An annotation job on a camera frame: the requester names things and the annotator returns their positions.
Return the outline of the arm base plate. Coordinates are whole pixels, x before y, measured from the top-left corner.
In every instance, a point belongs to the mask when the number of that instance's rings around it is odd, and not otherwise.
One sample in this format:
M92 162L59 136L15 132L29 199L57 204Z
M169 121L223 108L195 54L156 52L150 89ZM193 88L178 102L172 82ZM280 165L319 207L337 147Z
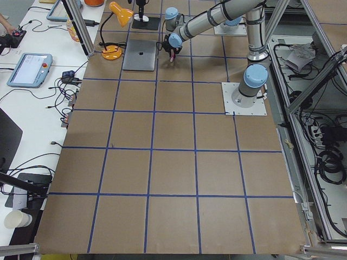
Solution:
M266 116L265 97L261 90L254 97L239 92L238 82L222 82L225 115Z
M246 36L246 24L243 17L232 21L225 21L214 27L214 34L220 36Z

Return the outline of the person hand at desk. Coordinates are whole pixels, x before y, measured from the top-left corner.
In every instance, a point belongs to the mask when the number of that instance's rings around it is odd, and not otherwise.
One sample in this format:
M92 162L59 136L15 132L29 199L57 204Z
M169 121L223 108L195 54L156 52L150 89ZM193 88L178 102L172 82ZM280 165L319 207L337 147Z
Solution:
M0 14L0 22L1 22L1 36L4 36L6 34L12 34L13 31L16 29L13 25L11 25L7 19Z

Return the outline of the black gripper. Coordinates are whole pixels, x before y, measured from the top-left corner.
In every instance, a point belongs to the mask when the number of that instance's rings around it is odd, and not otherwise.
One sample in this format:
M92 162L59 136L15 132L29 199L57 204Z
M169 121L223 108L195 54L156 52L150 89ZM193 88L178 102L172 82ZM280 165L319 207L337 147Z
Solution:
M165 52L167 52L169 54L169 56L170 56L171 52L174 52L177 55L181 51L181 47L174 48L170 45L168 35L165 35L164 40L162 42L162 47L164 48Z
M136 0L136 5L138 6L138 14L140 16L144 15L144 6L147 4L146 0Z

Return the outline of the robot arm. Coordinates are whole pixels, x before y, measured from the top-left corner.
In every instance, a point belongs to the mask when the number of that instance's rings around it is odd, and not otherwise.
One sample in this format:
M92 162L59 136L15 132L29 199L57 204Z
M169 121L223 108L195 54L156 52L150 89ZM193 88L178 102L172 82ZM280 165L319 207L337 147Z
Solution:
M184 42L191 46L193 81L217 82L241 78L239 70L230 67L228 60L239 58L242 54L247 62L262 62L268 55L265 51L265 11L266 1L220 1L197 15L185 15L170 6L165 11L164 50L171 57L177 55ZM206 36L206 31L226 25L238 18L245 20L245 37Z

